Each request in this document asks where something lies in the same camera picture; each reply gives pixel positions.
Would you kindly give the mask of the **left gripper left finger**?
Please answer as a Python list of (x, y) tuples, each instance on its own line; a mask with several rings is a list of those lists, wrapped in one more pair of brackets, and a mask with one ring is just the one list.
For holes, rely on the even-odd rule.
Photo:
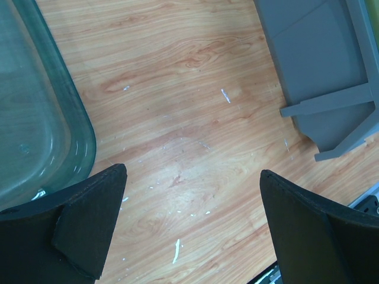
[(127, 181), (124, 164), (1, 211), (1, 283), (100, 279)]

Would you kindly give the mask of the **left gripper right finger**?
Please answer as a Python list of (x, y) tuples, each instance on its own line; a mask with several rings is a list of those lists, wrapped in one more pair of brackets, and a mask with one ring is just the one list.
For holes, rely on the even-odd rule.
[(270, 170), (259, 187), (283, 283), (378, 283), (378, 216)]

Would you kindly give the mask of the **teal translucent perforated basket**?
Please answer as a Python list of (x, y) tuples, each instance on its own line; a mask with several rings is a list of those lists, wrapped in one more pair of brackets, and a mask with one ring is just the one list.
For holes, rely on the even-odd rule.
[(94, 129), (35, 1), (1, 2), (1, 209), (83, 181)]

